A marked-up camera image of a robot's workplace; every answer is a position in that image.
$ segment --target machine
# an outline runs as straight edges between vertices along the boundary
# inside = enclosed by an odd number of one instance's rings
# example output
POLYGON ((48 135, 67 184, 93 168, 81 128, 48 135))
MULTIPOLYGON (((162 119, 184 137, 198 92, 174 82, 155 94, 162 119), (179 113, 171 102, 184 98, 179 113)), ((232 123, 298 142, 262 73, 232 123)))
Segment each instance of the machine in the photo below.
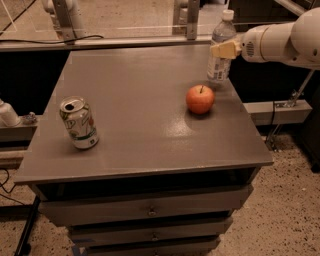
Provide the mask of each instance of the machine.
POLYGON ((296 22, 257 26, 236 40, 212 46, 215 57, 248 62, 281 62, 320 70, 320 8, 302 14, 296 22))

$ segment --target water bottle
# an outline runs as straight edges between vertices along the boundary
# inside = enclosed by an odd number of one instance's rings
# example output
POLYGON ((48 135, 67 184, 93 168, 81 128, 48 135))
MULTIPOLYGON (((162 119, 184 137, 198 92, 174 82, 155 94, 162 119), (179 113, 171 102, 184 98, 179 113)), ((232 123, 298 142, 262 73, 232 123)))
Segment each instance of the water bottle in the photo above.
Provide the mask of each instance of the water bottle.
MULTIPOLYGON (((211 46, 236 37, 237 32, 232 23, 233 16, 233 10, 223 11, 222 21, 213 30, 211 46)), ((209 81, 219 83, 228 79, 230 65, 231 59, 213 57, 210 51, 207 70, 209 81)))

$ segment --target can lid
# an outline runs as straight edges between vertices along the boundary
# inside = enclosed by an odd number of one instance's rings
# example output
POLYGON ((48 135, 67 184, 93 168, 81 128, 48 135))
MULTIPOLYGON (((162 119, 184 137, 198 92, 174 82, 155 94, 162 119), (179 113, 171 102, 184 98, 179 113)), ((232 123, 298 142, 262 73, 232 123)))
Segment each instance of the can lid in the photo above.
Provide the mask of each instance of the can lid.
POLYGON ((71 96, 62 100, 60 109, 66 113, 76 112, 82 109, 85 105, 85 100, 82 97, 71 96))
POLYGON ((234 11, 233 10, 223 10, 223 12, 222 12, 222 20, 232 21, 233 17, 234 17, 234 11))

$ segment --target apple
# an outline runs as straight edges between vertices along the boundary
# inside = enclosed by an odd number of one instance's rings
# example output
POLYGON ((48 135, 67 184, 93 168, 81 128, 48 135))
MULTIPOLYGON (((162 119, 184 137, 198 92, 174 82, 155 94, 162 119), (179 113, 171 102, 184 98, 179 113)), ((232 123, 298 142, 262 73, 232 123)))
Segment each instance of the apple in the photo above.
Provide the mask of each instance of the apple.
POLYGON ((186 95, 187 106, 195 114, 208 112, 214 103, 214 99, 215 95, 211 88, 201 84, 191 87, 186 95))

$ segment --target soda can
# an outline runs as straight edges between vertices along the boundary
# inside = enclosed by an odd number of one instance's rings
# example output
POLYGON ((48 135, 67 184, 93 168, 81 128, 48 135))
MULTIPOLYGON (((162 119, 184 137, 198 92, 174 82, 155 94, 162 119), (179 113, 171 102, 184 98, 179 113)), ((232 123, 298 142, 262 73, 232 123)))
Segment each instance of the soda can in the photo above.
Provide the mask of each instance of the soda can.
POLYGON ((93 147, 99 140, 90 105, 80 96, 62 100, 60 116, 76 148, 93 147))

